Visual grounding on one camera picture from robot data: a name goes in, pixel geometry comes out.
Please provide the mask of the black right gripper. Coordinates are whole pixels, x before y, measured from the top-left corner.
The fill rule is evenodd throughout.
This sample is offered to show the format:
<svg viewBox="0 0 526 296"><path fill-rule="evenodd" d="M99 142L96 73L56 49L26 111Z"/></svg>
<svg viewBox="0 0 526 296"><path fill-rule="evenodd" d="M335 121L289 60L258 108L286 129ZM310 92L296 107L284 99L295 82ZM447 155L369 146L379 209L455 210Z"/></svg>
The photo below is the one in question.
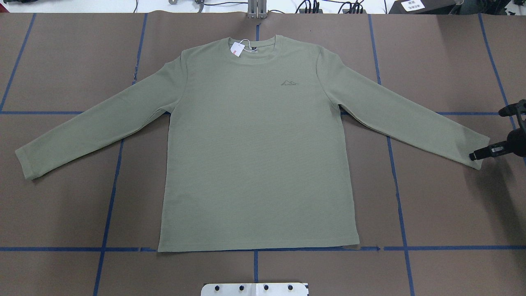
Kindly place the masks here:
<svg viewBox="0 0 526 296"><path fill-rule="evenodd" d="M472 161L483 160L489 157L501 157L511 153L518 157L526 157L526 100L522 99L517 103L509 104L500 109L498 114L501 117L515 116L519 127L508 134L506 141L474 150L468 155Z"/></svg>

